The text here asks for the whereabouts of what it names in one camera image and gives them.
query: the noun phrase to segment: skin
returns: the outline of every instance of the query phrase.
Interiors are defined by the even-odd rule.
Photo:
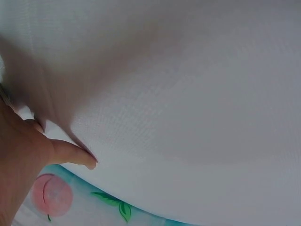
[[[61,140],[48,139],[35,120],[23,121],[0,99],[0,226],[10,226],[39,172],[71,162],[94,169],[96,159]]]

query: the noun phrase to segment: white cloth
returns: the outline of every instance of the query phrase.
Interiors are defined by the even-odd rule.
[[[193,224],[301,224],[300,1],[0,0],[0,32],[4,84],[95,154],[65,166],[86,181]]]

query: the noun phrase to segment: green leaf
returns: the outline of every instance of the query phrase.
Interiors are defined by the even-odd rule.
[[[91,194],[110,206],[118,206],[122,202],[121,200],[104,192],[91,192]]]
[[[125,202],[119,204],[119,213],[122,215],[124,220],[128,222],[132,216],[131,206]]]

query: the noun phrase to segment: peach print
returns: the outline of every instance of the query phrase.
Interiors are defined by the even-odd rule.
[[[60,217],[71,207],[73,193],[70,186],[54,174],[40,175],[31,190],[35,208],[50,217]]]

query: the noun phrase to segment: fingernail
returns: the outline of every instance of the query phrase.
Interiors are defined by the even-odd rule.
[[[96,162],[95,163],[92,163],[92,164],[89,164],[86,166],[89,170],[93,170],[95,167],[96,167]]]

